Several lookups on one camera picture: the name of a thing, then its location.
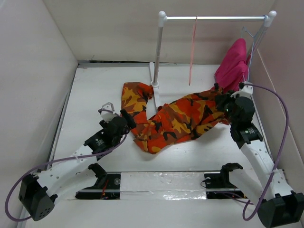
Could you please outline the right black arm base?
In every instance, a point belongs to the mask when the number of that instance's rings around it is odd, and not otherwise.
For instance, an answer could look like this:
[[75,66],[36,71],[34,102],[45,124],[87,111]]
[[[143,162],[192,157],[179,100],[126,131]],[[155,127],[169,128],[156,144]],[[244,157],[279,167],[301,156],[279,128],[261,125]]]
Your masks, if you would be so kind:
[[220,171],[204,173],[201,186],[206,190],[207,199],[245,199],[244,193],[229,182],[229,173],[237,169],[243,167],[238,163],[227,163]]

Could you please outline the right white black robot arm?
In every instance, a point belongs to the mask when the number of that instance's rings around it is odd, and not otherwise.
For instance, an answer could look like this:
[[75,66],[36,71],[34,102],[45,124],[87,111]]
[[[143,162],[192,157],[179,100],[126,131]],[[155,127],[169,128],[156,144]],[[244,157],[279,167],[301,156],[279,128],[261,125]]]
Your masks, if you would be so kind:
[[304,195],[296,193],[286,182],[283,172],[275,167],[268,154],[262,134],[253,124],[255,107],[252,100],[238,94],[218,95],[217,109],[230,122],[230,134],[249,160],[258,181],[252,179],[238,163],[222,166],[219,181],[225,187],[234,185],[255,205],[266,228],[299,222],[304,211]]

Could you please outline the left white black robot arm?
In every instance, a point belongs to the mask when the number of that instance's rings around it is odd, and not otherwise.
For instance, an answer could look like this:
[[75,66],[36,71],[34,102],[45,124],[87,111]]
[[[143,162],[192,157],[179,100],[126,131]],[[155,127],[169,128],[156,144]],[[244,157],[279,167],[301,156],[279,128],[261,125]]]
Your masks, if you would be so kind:
[[107,173],[99,161],[119,147],[131,129],[132,116],[122,109],[119,114],[100,109],[102,129],[87,139],[71,156],[54,160],[51,168],[21,179],[19,200],[34,221],[45,218],[60,200],[86,187],[101,188]]

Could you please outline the orange camouflage trousers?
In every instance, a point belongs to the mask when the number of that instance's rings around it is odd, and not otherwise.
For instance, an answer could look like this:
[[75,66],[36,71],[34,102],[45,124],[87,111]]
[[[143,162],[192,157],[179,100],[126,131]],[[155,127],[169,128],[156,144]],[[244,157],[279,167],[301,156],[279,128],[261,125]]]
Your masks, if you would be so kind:
[[144,152],[157,154],[163,148],[196,140],[216,124],[228,124],[223,112],[216,108],[215,98],[223,94],[217,84],[207,91],[192,93],[158,108],[147,118],[147,103],[154,92],[151,85],[127,82],[123,85],[121,108],[136,123],[131,130],[135,144]]

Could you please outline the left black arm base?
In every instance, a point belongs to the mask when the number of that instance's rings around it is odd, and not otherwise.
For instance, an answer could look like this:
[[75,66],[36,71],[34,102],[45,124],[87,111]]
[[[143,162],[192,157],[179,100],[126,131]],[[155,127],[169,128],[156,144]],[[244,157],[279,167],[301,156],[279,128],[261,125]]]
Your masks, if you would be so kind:
[[78,191],[75,195],[80,200],[119,200],[121,172],[106,172],[99,164],[88,166],[95,173],[97,180],[91,187]]

